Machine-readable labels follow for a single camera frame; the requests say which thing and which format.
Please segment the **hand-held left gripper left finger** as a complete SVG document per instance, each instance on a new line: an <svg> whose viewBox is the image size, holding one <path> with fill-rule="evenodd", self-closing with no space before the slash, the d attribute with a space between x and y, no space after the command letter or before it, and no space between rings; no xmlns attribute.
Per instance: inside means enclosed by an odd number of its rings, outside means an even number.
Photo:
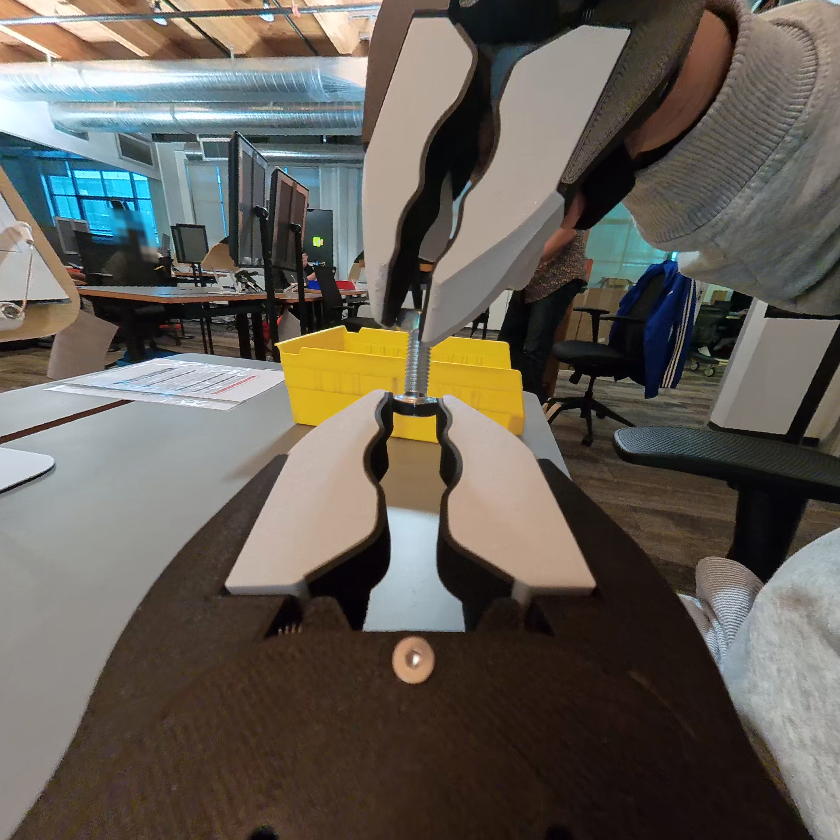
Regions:
<svg viewBox="0 0 840 840"><path fill-rule="evenodd" d="M232 595L295 595L373 538L384 500L370 465L387 439L391 394L373 390L313 428L287 455L230 571Z"/></svg>

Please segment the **steel bolt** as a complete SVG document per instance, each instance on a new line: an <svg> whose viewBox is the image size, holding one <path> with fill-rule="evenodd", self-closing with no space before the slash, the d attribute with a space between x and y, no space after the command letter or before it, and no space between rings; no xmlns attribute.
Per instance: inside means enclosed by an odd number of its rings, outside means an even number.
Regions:
<svg viewBox="0 0 840 840"><path fill-rule="evenodd" d="M431 348L423 344L419 338L419 332L407 334L405 375L403 393L428 394L429 375L431 370ZM395 413L406 417L427 418L434 417L438 411L438 403L425 406L409 406L396 402L392 398L393 410Z"/></svg>

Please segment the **person's right forearm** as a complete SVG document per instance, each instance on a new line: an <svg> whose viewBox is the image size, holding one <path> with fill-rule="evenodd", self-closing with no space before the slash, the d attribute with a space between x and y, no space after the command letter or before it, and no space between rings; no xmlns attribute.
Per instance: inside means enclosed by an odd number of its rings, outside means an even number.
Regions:
<svg viewBox="0 0 840 840"><path fill-rule="evenodd" d="M734 31L728 74L684 139L623 204L683 272L790 312L839 312L839 10L755 14L709 2Z"/></svg>

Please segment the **grey desk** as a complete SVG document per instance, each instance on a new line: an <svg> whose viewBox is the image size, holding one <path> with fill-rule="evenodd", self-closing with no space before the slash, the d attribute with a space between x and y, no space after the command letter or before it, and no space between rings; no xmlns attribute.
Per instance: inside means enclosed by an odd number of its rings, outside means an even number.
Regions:
<svg viewBox="0 0 840 840"><path fill-rule="evenodd" d="M285 384L227 411L129 402L13 441L45 476L2 493L2 838L67 749L134 609L182 546L310 427ZM436 444L393 438L396 540L364 629L463 631L434 562Z"/></svg>

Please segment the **long wooden office desk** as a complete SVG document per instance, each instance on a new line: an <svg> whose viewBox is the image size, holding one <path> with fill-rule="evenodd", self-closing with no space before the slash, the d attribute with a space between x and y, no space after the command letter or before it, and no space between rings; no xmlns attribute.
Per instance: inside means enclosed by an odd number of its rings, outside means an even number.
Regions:
<svg viewBox="0 0 840 840"><path fill-rule="evenodd" d="M159 307L198 306L199 319L233 316L238 336L239 357L245 360L266 360L266 341L262 314L268 312L267 295L257 293L212 293L207 290L186 290L176 287L79 287L80 296L103 301L120 311L119 330L127 346L130 363L146 359L144 341L138 333L137 310L140 305Z"/></svg>

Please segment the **person's right hand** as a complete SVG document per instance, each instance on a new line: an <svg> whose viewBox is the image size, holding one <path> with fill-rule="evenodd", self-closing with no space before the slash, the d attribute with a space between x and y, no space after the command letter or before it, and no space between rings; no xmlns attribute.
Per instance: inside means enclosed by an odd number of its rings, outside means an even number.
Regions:
<svg viewBox="0 0 840 840"><path fill-rule="evenodd" d="M632 159L666 146L702 118L726 79L733 50L730 27L719 16L705 11L669 94L626 138Z"/></svg>

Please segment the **black screen green icon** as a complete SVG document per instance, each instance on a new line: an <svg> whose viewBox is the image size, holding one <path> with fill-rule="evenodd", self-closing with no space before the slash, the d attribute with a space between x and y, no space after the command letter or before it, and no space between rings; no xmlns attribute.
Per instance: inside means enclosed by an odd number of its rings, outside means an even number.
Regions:
<svg viewBox="0 0 840 840"><path fill-rule="evenodd" d="M308 263L316 266L336 267L333 242L333 211L309 208L303 249Z"/></svg>

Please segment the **black monitor on pole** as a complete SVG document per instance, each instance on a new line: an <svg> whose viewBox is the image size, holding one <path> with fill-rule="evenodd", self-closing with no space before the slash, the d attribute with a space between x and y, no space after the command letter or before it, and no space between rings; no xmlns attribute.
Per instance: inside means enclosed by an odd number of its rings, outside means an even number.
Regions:
<svg viewBox="0 0 840 840"><path fill-rule="evenodd" d="M289 340L308 330L306 277L303 270L303 239L308 213L307 187L277 167L271 173L269 189L268 266L275 294L282 282L291 278L295 290L290 293L294 311L285 308L280 316L280 340Z"/></svg>
<svg viewBox="0 0 840 840"><path fill-rule="evenodd" d="M269 348L272 360L279 362L277 301L266 207L268 169L265 157L257 148L241 133L233 132L227 155L228 250L236 266L256 266L263 270Z"/></svg>

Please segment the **black office chair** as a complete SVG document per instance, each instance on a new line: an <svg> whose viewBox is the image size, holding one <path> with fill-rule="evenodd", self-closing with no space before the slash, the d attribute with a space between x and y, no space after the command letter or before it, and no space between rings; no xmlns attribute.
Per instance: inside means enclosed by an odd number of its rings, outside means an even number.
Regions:
<svg viewBox="0 0 840 840"><path fill-rule="evenodd" d="M564 412L579 410L586 425L586 433L581 440L583 446L592 446L593 418L609 417L626 427L634 426L596 400L593 392L597 379L607 376L620 379L630 372L634 364L644 362L644 327L664 284L661 265L652 269L654 274L647 283L639 281L636 284L634 290L638 291L638 295L631 302L628 314L611 315L599 308L575 308L577 312L590 315L592 341L564 340L553 346L553 357L572 369L570 383L578 384L583 376L589 378L589 383L583 395L552 396L543 407L549 424Z"/></svg>

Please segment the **laminated paper sheet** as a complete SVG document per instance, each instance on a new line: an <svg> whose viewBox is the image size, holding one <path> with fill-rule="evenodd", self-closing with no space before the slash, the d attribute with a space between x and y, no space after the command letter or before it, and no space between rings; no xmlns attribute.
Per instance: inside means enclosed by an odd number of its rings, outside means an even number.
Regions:
<svg viewBox="0 0 840 840"><path fill-rule="evenodd" d="M283 371L277 367L250 369L187 361L173 355L73 377L50 389L130 402L229 411L284 380Z"/></svg>

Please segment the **blue jacket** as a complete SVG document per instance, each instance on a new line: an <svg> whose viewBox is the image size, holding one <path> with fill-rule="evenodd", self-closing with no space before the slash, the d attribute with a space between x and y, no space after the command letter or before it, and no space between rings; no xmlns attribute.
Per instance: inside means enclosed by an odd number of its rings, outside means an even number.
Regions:
<svg viewBox="0 0 840 840"><path fill-rule="evenodd" d="M620 317L643 324L614 322L610 342L629 339L640 350L626 376L644 388L647 399L661 389L675 389L686 362L697 320L697 284L679 271L675 259L649 266L620 300Z"/></svg>

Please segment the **grey cardboard sheet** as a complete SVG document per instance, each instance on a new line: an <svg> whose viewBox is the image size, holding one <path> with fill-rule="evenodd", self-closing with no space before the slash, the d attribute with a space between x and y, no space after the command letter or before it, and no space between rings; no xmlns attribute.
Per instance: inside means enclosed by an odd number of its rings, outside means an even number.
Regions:
<svg viewBox="0 0 840 840"><path fill-rule="evenodd" d="M80 310L76 320L55 336L46 376L59 381L103 371L118 329L117 323Z"/></svg>

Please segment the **white monitor base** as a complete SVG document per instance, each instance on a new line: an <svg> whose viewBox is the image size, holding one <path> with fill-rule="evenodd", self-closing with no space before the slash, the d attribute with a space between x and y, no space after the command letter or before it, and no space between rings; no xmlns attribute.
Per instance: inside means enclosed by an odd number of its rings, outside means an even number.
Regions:
<svg viewBox="0 0 840 840"><path fill-rule="evenodd" d="M55 459L49 455L1 447L1 492L21 487L55 466Z"/></svg>

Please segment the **blue-lit window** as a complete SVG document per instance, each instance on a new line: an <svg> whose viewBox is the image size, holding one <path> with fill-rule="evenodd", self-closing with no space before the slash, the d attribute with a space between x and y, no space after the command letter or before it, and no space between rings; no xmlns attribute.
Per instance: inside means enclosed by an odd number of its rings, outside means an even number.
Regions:
<svg viewBox="0 0 840 840"><path fill-rule="evenodd" d="M152 244L159 244L154 217L151 182L145 175L127 171L78 169L59 161L40 174L41 185L53 218L65 217L87 223L92 234L115 235L112 206L125 205L140 217Z"/></svg>

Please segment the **small silver ventilation duct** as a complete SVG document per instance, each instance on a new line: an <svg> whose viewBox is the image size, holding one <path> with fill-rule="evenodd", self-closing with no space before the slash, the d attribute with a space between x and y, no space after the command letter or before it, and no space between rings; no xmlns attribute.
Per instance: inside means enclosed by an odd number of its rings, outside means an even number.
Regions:
<svg viewBox="0 0 840 840"><path fill-rule="evenodd" d="M243 133L358 135L359 102L155 103L56 102L49 115L72 132Z"/></svg>

